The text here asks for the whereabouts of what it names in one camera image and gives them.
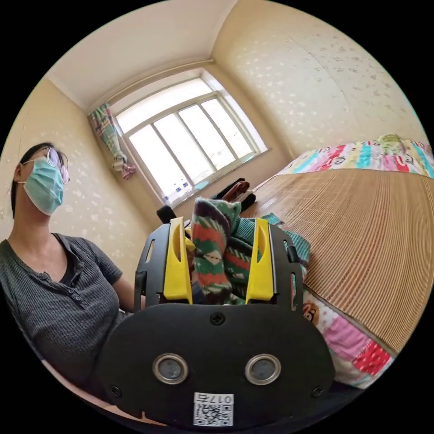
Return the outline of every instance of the bamboo mat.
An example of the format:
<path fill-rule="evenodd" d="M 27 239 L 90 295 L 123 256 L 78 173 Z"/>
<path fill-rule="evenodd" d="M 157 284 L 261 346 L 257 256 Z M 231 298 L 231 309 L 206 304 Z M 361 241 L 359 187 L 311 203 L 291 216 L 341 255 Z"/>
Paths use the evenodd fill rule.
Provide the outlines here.
<path fill-rule="evenodd" d="M 434 281 L 434 179 L 374 170 L 278 175 L 243 217 L 273 212 L 311 243 L 306 284 L 394 351 Z"/>

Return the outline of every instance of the bed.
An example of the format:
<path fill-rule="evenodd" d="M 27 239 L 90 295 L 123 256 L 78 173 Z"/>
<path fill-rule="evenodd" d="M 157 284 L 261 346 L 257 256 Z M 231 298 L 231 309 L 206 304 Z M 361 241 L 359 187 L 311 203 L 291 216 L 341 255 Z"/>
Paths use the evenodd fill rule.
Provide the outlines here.
<path fill-rule="evenodd" d="M 243 217 L 273 213 L 311 244 L 305 317 L 336 379 L 366 388 L 414 331 L 434 281 L 431 148 L 389 134 L 308 151 L 255 189 Z"/>

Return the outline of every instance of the colorful bedsheet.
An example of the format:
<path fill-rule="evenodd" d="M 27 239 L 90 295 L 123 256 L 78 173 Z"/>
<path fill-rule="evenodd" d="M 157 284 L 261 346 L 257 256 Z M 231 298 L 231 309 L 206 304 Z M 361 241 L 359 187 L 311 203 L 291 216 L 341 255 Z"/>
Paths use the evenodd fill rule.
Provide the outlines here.
<path fill-rule="evenodd" d="M 428 145 L 389 134 L 369 142 L 307 151 L 280 171 L 279 175 L 330 169 L 406 172 L 434 178 L 434 158 Z"/>
<path fill-rule="evenodd" d="M 428 145 L 388 134 L 369 142 L 307 151 L 277 175 L 336 169 L 406 172 L 434 178 L 434 158 Z M 326 340 L 337 381 L 365 389 L 393 363 L 395 354 L 386 351 L 340 311 L 324 304 L 310 291 L 305 290 L 303 298 L 304 316 Z"/>

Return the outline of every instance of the qr code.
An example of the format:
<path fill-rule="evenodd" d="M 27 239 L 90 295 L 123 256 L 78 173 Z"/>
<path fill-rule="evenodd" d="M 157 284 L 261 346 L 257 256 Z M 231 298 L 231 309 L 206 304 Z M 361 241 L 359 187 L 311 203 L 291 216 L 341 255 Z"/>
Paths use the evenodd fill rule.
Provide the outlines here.
<path fill-rule="evenodd" d="M 195 394 L 193 425 L 233 426 L 233 395 Z"/>

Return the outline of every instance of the surgical mask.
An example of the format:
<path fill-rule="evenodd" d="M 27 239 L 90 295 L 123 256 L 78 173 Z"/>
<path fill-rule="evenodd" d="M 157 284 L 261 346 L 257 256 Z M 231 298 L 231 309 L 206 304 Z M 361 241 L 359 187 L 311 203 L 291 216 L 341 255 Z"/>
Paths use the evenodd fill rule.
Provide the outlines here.
<path fill-rule="evenodd" d="M 62 205 L 63 180 L 58 167 L 53 167 L 47 158 L 33 160 L 32 173 L 24 184 L 24 191 L 33 205 L 43 214 L 50 216 Z"/>

